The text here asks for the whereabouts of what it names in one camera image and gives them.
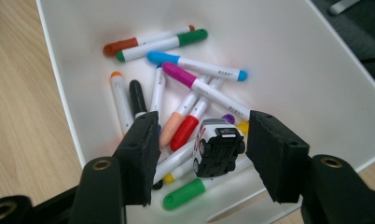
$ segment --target magenta marker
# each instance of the magenta marker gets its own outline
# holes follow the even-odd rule
[[[229,98],[224,93],[217,91],[206,83],[198,80],[195,76],[191,75],[184,69],[178,67],[173,63],[164,63],[162,65],[162,68],[167,75],[180,81],[190,89],[198,92],[202,96],[205,96],[206,98],[214,102],[217,102],[219,105],[224,106],[234,115],[237,115],[245,120],[249,120],[250,109],[237,103],[235,100]]]

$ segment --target toy vehicle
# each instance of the toy vehicle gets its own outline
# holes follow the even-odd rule
[[[243,134],[234,125],[225,119],[205,119],[196,137],[193,170],[197,177],[225,175],[244,152]]]

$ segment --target wood grain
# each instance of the wood grain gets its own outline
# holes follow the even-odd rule
[[[36,2],[0,0],[0,198],[42,203],[80,174]],[[361,176],[375,189],[375,163]],[[277,223],[303,222],[297,211]]]

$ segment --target white box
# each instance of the white box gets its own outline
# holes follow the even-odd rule
[[[375,82],[309,0],[37,0],[62,104],[82,166],[112,155],[122,134],[110,88],[119,70],[139,80],[150,105],[155,65],[145,58],[120,63],[103,46],[183,25],[204,28],[201,43],[168,52],[248,71],[246,82],[221,89],[236,101],[273,114],[311,145],[310,155],[329,154],[360,171],[375,161]],[[167,78],[162,124],[188,89]],[[206,117],[227,111],[215,104]],[[162,198],[182,186],[153,191],[152,205],[128,206],[129,223],[205,223],[264,187],[254,168],[174,211]],[[268,223],[298,204],[258,198],[216,223]]]

